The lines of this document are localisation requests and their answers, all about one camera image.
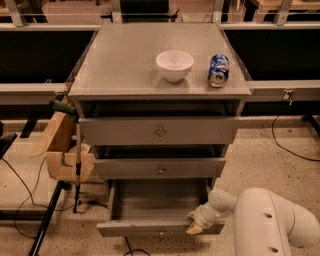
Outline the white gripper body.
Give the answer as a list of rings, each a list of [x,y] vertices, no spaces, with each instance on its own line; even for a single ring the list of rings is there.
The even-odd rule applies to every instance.
[[[193,228],[204,230],[211,228],[215,221],[222,217],[222,212],[209,203],[198,206],[193,211]]]

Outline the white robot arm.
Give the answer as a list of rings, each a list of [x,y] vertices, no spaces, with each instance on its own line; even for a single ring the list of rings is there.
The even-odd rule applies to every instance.
[[[215,222],[234,217],[235,256],[291,256],[320,239],[320,224],[306,208],[269,190],[248,188],[239,196],[214,189],[208,201],[188,214],[186,232],[200,234]]]

